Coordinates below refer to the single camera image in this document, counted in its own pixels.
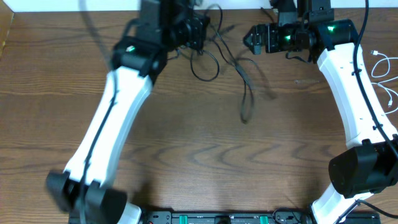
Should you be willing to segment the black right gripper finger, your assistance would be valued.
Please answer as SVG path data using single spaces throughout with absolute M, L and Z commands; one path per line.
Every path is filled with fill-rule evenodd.
M 243 43 L 254 55 L 260 55 L 262 52 L 263 41 L 259 40 L 243 40 Z
M 257 36 L 257 26 L 252 26 L 248 33 L 243 37 L 243 42 L 255 42 Z

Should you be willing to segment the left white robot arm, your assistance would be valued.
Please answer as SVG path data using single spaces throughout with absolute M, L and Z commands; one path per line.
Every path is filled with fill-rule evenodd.
M 137 224 L 142 210 L 113 188 L 121 152 L 141 106 L 169 61 L 184 46 L 200 51 L 208 16 L 200 1 L 142 0 L 112 51 L 102 48 L 109 72 L 103 96 L 78 149 L 62 172 L 50 171 L 46 186 L 70 223 Z

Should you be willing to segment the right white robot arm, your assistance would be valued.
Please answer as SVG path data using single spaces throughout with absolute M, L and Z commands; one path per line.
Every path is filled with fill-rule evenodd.
M 397 183 L 397 129 L 383 111 L 364 66 L 363 29 L 335 19 L 330 1 L 274 0 L 277 22 L 258 24 L 244 36 L 255 55 L 307 50 L 326 78 L 345 129 L 346 151 L 328 165 L 330 185 L 298 223 L 369 223 L 381 209 L 354 209 Z

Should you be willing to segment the cardboard box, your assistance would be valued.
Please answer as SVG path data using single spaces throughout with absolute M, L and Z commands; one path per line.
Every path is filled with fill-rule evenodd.
M 1 0 L 0 2 L 0 55 L 2 55 L 6 40 L 9 36 L 11 24 L 14 19 L 14 12 Z

